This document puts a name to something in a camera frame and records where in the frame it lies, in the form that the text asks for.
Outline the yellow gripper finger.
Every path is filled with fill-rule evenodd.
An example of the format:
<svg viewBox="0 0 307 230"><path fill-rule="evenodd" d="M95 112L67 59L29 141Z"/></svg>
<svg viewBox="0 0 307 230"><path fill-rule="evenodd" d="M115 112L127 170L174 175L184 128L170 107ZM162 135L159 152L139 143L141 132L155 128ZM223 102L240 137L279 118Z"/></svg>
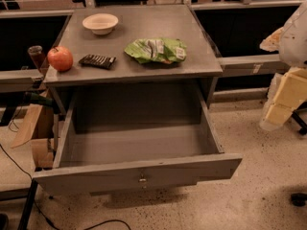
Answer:
<svg viewBox="0 0 307 230"><path fill-rule="evenodd" d="M266 131L281 128L304 102L307 101L307 70L291 68L284 75L272 78L265 102L260 127Z"/></svg>

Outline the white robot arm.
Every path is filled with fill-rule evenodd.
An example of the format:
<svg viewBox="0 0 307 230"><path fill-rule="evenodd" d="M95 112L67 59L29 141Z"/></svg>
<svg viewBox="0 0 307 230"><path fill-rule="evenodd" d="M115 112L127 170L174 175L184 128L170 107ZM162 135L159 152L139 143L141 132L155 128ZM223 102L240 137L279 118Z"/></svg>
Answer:
<svg viewBox="0 0 307 230"><path fill-rule="evenodd" d="M290 67L284 75L274 75L263 107L260 127L272 131L282 127L307 101L307 1L283 27L264 39L260 48L278 51L280 60Z"/></svg>

